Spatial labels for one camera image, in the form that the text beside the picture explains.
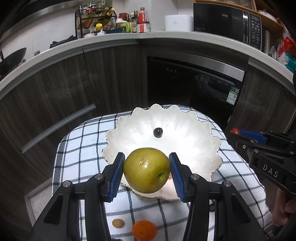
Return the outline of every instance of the green apple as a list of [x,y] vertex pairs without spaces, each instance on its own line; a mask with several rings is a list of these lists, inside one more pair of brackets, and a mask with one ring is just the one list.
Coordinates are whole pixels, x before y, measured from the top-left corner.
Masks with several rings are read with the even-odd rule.
[[123,173],[128,184],[136,191],[154,193],[160,190],[168,180],[170,161],[158,149],[136,149],[124,162]]

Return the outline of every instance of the blue handle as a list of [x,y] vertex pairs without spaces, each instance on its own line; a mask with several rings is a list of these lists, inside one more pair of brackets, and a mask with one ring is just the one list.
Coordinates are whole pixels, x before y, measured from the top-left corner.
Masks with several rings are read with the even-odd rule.
[[241,133],[241,136],[250,138],[252,140],[256,140],[259,144],[266,144],[266,139],[262,134],[258,134],[251,131],[245,131],[245,130],[239,130]]

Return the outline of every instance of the microwave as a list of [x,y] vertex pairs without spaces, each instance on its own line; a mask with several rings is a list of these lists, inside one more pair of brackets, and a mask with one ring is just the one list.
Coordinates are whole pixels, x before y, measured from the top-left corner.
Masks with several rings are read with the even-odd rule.
[[228,37],[262,49],[260,16],[235,7],[193,3],[193,31]]

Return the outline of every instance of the white cloth with blue stripes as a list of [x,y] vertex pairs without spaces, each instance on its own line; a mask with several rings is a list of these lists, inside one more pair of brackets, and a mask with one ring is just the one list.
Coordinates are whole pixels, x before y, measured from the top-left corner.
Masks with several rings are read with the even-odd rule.
[[[182,112],[188,107],[179,106]],[[227,143],[219,126],[204,114],[197,112],[201,121],[209,121],[213,136],[221,139],[218,151],[223,164],[212,174],[212,181],[222,183],[229,180],[240,192],[266,234],[271,233],[271,213],[265,204],[266,193],[256,174],[248,164]],[[102,157],[102,149],[107,146],[106,131],[114,129],[118,117],[129,116],[131,111],[101,116],[82,123],[71,131],[59,144],[54,165],[52,191],[58,189],[63,181],[85,182],[96,173],[103,171],[107,162]],[[123,241],[135,240],[131,229],[135,222],[149,220],[158,229],[156,241],[181,241],[183,238],[189,204],[180,201],[170,202],[160,199],[143,199],[128,188],[120,185],[117,197],[112,203],[105,203],[106,216],[112,238]],[[115,228],[112,221],[123,219],[125,226]],[[210,213],[208,240],[213,240],[214,212]],[[80,234],[86,240],[84,201],[80,202]]]

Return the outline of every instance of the pan handle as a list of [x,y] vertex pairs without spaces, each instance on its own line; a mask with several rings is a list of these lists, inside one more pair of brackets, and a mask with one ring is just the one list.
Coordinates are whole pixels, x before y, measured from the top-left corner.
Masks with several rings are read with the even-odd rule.
[[3,53],[2,53],[2,49],[1,49],[1,46],[0,46],[0,58],[3,60],[4,57],[3,57]]

